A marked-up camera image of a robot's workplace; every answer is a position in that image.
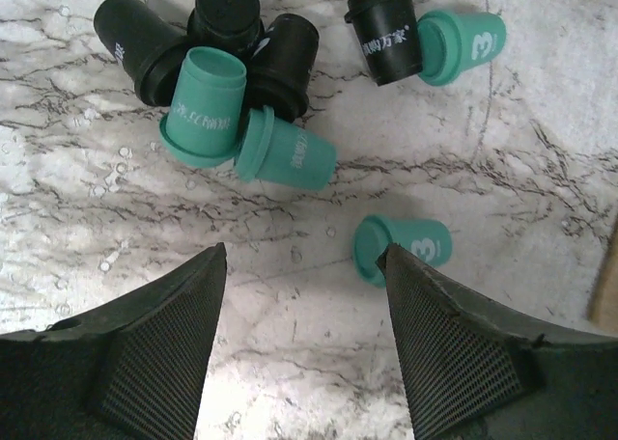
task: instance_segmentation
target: floor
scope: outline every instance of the floor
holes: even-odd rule
[[[386,295],[351,264],[363,215],[452,231],[445,274],[577,328],[618,199],[618,0],[415,0],[500,13],[490,65],[378,88],[347,0],[312,20],[302,123],[337,145],[321,193],[184,167],[98,41],[102,0],[0,0],[0,332],[96,307],[217,241],[229,278],[197,438],[411,440]],[[145,0],[183,24],[192,0]]]

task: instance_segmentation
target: green cup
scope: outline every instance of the green cup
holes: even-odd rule
[[[335,171],[337,151],[313,133],[280,120],[271,107],[251,109],[235,170],[253,179],[300,189],[324,189]]]
[[[246,73],[239,59],[219,49],[187,52],[159,127],[163,144],[180,161],[209,168],[234,158]]]
[[[386,286],[376,261],[391,243],[401,245],[433,267],[447,263],[453,254],[451,235],[439,221],[370,215],[358,225],[352,242],[354,267],[363,280],[380,288]]]
[[[462,71],[493,60],[506,42],[506,26],[496,14],[431,11],[418,21],[418,36],[423,52],[419,76],[443,86]]]

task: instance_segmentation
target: gray marble veining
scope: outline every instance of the gray marble veining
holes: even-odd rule
[[[589,327],[616,215],[618,0],[416,0],[502,15],[507,45],[446,88],[369,79],[347,0],[262,0],[321,48],[303,125],[337,145],[321,193],[184,167],[98,41],[102,0],[1,0],[0,332],[43,329],[224,241],[200,439],[411,439],[385,292],[356,278],[366,213],[453,232],[445,274]],[[145,0],[183,25],[192,0]]]

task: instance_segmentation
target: black cup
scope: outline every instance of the black cup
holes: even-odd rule
[[[348,0],[352,23],[369,72],[379,86],[423,70],[412,0]]]
[[[307,86],[316,62],[320,35],[306,18],[281,14],[268,27],[247,62],[245,105],[269,105],[287,122],[302,116],[309,106]]]
[[[170,105],[181,64],[191,48],[184,33],[140,0],[105,0],[95,14],[95,31],[134,81],[142,102]]]
[[[195,0],[187,32],[197,44],[244,60],[264,35],[260,0]]]

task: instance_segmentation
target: mesh panel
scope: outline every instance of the mesh panel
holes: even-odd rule
[[[389,258],[388,301],[416,440],[428,440],[527,392],[504,342],[462,324],[428,292],[433,280]]]
[[[223,287],[208,269],[120,332],[98,380],[93,409],[144,440],[192,440]]]

